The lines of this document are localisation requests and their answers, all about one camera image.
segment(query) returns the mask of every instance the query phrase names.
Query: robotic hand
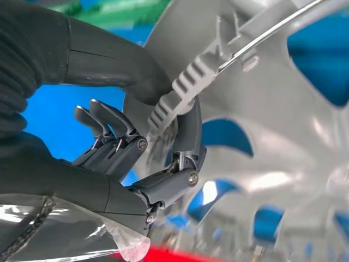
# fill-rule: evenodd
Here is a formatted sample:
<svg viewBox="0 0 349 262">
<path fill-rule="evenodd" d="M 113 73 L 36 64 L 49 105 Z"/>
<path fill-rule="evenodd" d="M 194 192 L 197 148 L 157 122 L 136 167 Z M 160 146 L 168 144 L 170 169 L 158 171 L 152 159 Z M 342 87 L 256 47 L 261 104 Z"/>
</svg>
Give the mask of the robotic hand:
<svg viewBox="0 0 349 262">
<path fill-rule="evenodd" d="M 60 13 L 0 0 L 0 194 L 49 195 L 147 234 L 158 208 L 197 183 L 206 150 L 196 100 L 178 118 L 173 163 L 130 187 L 124 179 L 147 147 L 121 112 L 92 100 L 75 118 L 96 142 L 72 163 L 53 158 L 39 138 L 23 132 L 19 113 L 41 84 L 118 86 L 155 105 L 171 83 L 145 49 Z"/>
</svg>

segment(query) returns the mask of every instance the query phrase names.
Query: black screw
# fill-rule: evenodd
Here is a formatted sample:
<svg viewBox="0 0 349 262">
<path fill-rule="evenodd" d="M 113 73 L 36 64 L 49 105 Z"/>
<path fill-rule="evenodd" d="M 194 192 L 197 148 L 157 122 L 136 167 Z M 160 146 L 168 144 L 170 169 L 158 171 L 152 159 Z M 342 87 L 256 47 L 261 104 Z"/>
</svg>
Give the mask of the black screw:
<svg viewBox="0 0 349 262">
<path fill-rule="evenodd" d="M 188 176 L 188 184 L 191 187 L 194 187 L 199 181 L 199 176 L 195 171 L 191 171 Z"/>
<path fill-rule="evenodd" d="M 148 147 L 148 142 L 145 138 L 139 139 L 137 143 L 138 150 L 144 151 Z"/>
</svg>

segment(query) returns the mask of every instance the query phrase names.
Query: red object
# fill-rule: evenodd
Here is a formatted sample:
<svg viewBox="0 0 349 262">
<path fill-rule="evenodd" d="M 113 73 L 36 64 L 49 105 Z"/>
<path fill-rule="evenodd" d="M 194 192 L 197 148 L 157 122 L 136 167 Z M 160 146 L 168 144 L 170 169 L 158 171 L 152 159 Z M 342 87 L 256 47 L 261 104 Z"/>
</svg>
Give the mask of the red object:
<svg viewBox="0 0 349 262">
<path fill-rule="evenodd" d="M 121 258 L 118 253 L 112 254 L 113 258 Z M 200 257 L 193 254 L 185 254 L 173 252 L 171 250 L 161 248 L 161 247 L 151 247 L 149 252 L 145 257 L 143 262 L 223 262 L 222 260 L 209 259 L 205 257 Z"/>
</svg>

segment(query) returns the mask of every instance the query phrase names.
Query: metal rod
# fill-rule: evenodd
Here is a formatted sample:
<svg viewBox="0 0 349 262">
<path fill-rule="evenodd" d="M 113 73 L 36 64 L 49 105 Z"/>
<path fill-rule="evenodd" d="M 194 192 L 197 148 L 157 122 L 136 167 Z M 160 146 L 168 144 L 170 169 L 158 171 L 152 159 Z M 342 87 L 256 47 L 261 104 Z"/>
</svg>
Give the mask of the metal rod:
<svg viewBox="0 0 349 262">
<path fill-rule="evenodd" d="M 254 48 L 255 46 L 258 45 L 258 44 L 260 44 L 263 41 L 265 41 L 265 39 L 267 38 L 269 38 L 278 31 L 280 31 L 280 29 L 282 29 L 283 27 L 284 26 L 286 26 L 288 24 L 289 24 L 290 22 L 292 22 L 293 20 L 301 16 L 301 15 L 303 15 L 312 8 L 314 8 L 322 2 L 325 2 L 325 1 L 327 1 L 327 0 L 314 0 L 310 4 L 308 4 L 308 5 L 305 5 L 301 9 L 298 9 L 297 11 L 295 11 L 295 13 L 292 14 L 292 15 L 289 15 L 279 23 L 277 23 L 276 25 L 273 26 L 273 27 L 271 27 L 270 29 L 252 40 L 251 42 L 248 43 L 247 45 L 243 47 L 242 49 L 237 51 L 237 53 L 234 54 L 233 57 L 231 59 L 230 59 L 229 61 L 227 61 L 222 65 L 221 65 L 219 69 L 218 69 L 218 72 L 220 73 L 225 69 L 226 69 L 227 67 L 233 64 L 234 62 L 235 62 L 236 60 L 237 60 L 238 58 L 240 58 L 240 56 L 243 56 L 244 55 L 245 53 Z"/>
</svg>

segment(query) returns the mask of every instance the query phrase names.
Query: clear plastic film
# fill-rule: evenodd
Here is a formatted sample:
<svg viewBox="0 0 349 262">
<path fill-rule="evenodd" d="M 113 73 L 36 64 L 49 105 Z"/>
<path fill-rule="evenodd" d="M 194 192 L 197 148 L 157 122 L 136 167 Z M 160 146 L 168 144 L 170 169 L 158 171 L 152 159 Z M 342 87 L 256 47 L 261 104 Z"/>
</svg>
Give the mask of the clear plastic film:
<svg viewBox="0 0 349 262">
<path fill-rule="evenodd" d="M 0 252 L 8 250 L 37 222 L 45 197 L 0 196 Z M 45 219 L 8 262 L 78 261 L 119 252 L 137 262 L 150 248 L 150 240 L 132 229 L 59 198 Z"/>
</svg>

